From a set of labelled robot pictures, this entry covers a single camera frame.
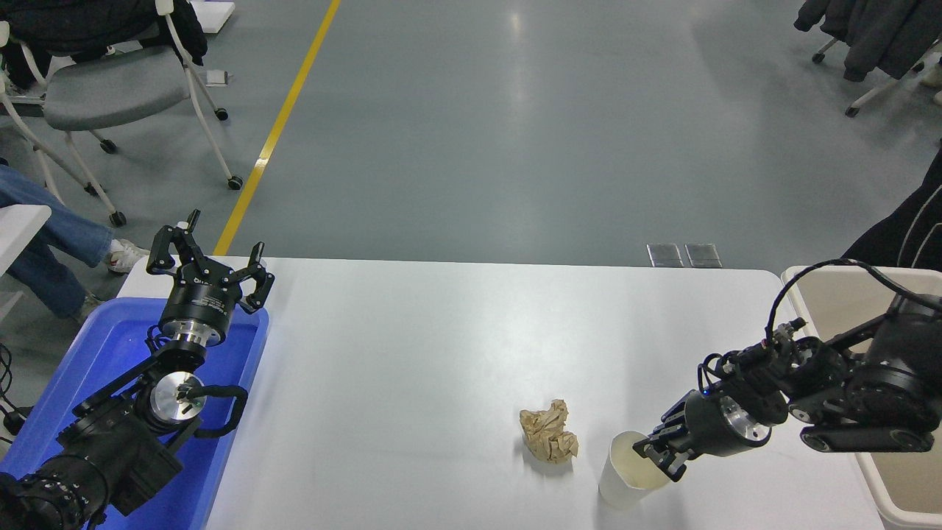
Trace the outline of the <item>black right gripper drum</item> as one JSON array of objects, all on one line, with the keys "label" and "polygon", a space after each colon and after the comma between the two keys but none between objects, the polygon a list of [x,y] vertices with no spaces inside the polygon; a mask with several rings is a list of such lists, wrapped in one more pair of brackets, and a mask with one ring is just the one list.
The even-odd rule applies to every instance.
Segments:
[{"label": "black right gripper drum", "polygon": [[739,437],[730,429],[716,400],[707,400],[690,390],[684,400],[680,451],[696,455],[733,456],[739,452]]}]

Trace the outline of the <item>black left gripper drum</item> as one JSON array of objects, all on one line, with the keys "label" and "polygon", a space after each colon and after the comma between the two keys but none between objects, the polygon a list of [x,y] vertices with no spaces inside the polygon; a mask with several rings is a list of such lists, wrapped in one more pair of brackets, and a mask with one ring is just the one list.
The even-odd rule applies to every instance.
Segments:
[{"label": "black left gripper drum", "polygon": [[216,335],[226,335],[242,296],[238,285],[218,286],[195,276],[175,278],[158,325],[167,335],[179,322],[201,323]]}]

